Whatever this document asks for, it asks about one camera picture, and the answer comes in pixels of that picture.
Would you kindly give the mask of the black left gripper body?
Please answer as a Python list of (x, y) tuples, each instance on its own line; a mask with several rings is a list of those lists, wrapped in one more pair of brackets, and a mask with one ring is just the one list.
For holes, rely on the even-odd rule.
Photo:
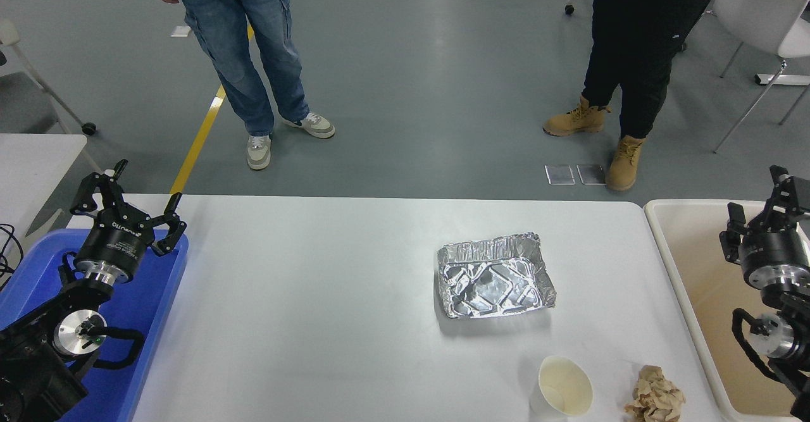
[(107, 274), (116, 281), (131, 281), (153, 241), (151, 228), (99, 220), (73, 258), (73, 266), (85, 275)]

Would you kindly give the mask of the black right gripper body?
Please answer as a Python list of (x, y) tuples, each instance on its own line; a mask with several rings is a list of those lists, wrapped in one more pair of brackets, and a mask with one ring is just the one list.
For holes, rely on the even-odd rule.
[(749, 285), (808, 284), (808, 248), (795, 228), (746, 235), (738, 254)]

